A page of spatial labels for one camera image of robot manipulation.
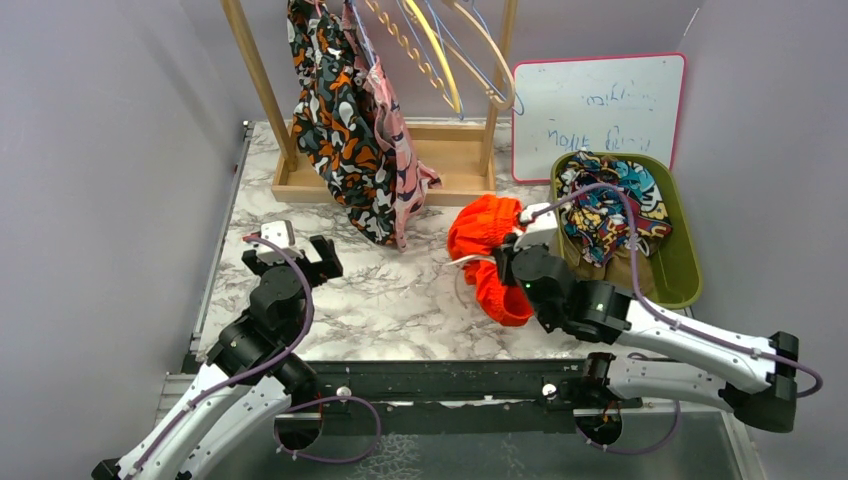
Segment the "wavy wooden hanger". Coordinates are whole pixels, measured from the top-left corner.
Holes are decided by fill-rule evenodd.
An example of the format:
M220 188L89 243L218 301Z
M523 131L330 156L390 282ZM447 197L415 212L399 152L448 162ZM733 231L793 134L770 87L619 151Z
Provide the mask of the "wavy wooden hanger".
M443 80L434 72L429 61L422 58L419 49L412 46L407 36L400 32L398 25L392 21L390 15L381 9L377 1L365 0L365 4L386 27L389 34L397 40L406 55L416 63L418 70L428 78L430 84L443 94L443 98L448 103L451 103L451 100L448 98L447 87L444 85Z

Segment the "pink patterned garment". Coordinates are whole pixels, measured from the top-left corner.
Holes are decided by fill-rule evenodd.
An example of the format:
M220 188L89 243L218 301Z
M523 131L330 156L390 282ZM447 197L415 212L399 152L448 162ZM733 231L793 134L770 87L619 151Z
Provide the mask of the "pink patterned garment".
M419 159L394 88L352 1L343 3L342 19L346 34L357 49L357 65L365 71L364 87L374 105L373 131L376 142L386 155L392 172L390 179L394 181L392 212L395 214L395 241L398 250L403 252L407 247L408 221L424 206L428 190L441 186L441 179L435 170Z

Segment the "tan khaki shorts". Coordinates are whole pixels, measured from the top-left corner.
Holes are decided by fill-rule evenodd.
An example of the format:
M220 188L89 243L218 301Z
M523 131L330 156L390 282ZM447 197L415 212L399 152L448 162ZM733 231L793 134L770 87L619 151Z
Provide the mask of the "tan khaki shorts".
M601 267L588 262L579 252L566 252L564 259L579 279L603 280L627 289L633 287L631 251L624 247L619 248L608 262ZM639 278L639 288L642 294L645 296L653 295L656 285L651 263L649 258L641 252L637 252L636 255L636 270Z

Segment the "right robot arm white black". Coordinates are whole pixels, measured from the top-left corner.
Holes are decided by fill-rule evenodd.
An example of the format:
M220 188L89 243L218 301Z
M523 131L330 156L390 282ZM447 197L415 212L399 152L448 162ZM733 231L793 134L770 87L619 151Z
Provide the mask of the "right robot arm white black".
M768 432L793 430L797 337L782 331L740 334L640 302L611 283L578 279L545 246L502 246L494 258L498 279L519 289L546 332L662 355L650 363L591 354L587 373L576 383L585 404L659 397L709 405Z

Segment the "colourful patterned shorts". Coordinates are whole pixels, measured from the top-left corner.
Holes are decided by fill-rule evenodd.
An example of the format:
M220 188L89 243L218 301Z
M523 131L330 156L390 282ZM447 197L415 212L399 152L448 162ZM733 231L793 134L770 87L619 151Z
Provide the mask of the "colourful patterned shorts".
M616 187L585 192L559 210L562 230L595 267L605 266L631 239L623 194L632 207L639 252L651 256L673 231L666 203L653 175L641 164L615 156L579 151L553 171L556 197L568 196L587 185Z

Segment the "wooden clothes rack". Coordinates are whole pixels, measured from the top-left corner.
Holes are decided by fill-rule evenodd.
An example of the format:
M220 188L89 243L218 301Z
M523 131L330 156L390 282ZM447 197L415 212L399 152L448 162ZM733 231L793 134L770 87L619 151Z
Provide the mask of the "wooden clothes rack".
M398 12L410 22L411 33L424 34L425 43L411 41L403 34L382 2L369 1L366 4L457 115L461 115L463 110L455 80L456 69L467 70L487 97L488 113L484 124L464 126L424 121L409 124L417 151L424 162L435 167L442 176L441 187L428 193L428 203L458 207L481 195L492 194L496 189L494 133L498 116L500 112L513 108L517 100L514 77L506 60L517 4L505 2L499 39L493 39L482 16L476 13L473 2L449 1L446 5L467 23L492 55L495 63L493 75L486 75L473 64L471 58L461 51L459 43L450 39L448 28L437 14L423 12L422 3L401 1ZM323 180L296 147L293 128L281 112L241 2L224 1L221 7L281 149L270 187L273 198L288 203L330 202L331 196Z

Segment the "pink framed whiteboard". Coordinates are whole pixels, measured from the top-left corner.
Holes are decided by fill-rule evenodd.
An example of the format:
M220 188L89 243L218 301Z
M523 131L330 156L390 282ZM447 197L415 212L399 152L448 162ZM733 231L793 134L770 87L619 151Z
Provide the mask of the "pink framed whiteboard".
M521 62L513 70L513 179L546 183L587 149L674 164L687 59L679 52Z

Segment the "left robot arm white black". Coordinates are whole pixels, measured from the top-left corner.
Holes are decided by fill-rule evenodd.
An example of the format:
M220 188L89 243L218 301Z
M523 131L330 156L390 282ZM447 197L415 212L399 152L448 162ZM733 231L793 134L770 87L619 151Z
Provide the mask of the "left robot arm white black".
M248 307L226 326L182 397L94 479L203 479L253 429L317 396L316 374L295 349L311 329L314 288L343 274L332 240L309 241L319 258L263 233L248 238L243 263L259 278Z

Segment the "light blue wire hanger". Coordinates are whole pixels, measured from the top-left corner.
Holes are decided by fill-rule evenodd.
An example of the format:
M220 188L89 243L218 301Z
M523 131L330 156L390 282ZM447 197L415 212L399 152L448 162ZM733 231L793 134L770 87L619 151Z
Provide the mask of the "light blue wire hanger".
M488 24L477 8L475 1L467 1L471 9L471 20L476 25L482 39L487 41L487 47L494 58L494 75L487 76L483 70L472 60L469 61L470 69L478 78L490 103L497 111L511 109L514 113L522 115L525 111L523 101L516 91L515 77L508 59L512 49L512 39L515 32L515 20L518 11L518 1L504 1L501 14L500 37L498 41L492 38Z
M458 119L464 120L464 106L446 56L446 44L442 39L440 27L436 21L430 22L427 19L427 15L415 1L403 0L397 1L396 4L413 37L411 41L406 35L401 34L399 43L407 55L416 62L419 70L429 79L431 85L442 92L443 99ZM415 30L416 26L420 28L435 55L437 66L433 65L429 54L424 51L425 44Z

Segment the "camouflage orange black garment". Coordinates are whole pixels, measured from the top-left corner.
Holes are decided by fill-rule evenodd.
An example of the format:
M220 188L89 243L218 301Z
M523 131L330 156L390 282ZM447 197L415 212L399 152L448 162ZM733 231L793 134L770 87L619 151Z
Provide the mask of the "camouflage orange black garment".
M299 151L362 235L396 245L395 168L377 143L358 47L316 1L288 2L287 32L301 87L292 128Z

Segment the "olive green plastic basket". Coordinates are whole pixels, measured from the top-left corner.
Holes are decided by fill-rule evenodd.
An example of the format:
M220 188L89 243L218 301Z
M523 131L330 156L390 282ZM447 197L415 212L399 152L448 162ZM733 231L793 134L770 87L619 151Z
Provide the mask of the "olive green plastic basket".
M557 159L550 172L551 188L550 194L552 200L559 200L556 197L554 186L553 171L566 158L577 152L567 153ZM665 237L659 245L659 248L649 258L654 276L656 289L653 295L646 296L650 300L661 304L671 309L683 309L690 306L697 300L701 294L701 273L700 267L695 252L693 240L687 225L686 215L682 200L677 190L674 179L670 170L661 164L659 161L639 154L617 154L613 155L607 152L595 154L597 156L611 155L619 159L632 160L643 165L655 178L664 202L666 203L667 211L670 216L673 231ZM609 188L615 190L616 187L607 183L596 183L599 188ZM636 245L636 225L632 207L629 205L627 198L623 194L618 197L624 203L627 220L630 228L631 239L628 242L631 251L632 271L636 270L636 255L639 250ZM558 233L558 248L561 256L564 258L566 252L577 253L579 249L572 240L567 237L562 230L562 222L559 216L559 208L556 212L558 217L558 225L560 231Z

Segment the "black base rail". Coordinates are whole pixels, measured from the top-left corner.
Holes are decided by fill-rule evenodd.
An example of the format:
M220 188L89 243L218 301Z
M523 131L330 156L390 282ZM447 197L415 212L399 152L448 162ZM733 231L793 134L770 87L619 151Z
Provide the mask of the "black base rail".
M638 408L592 377L590 361L318 361L291 357L274 394L292 392L273 414L276 435L308 445L319 435L363 436L543 432L572 434L575 411Z

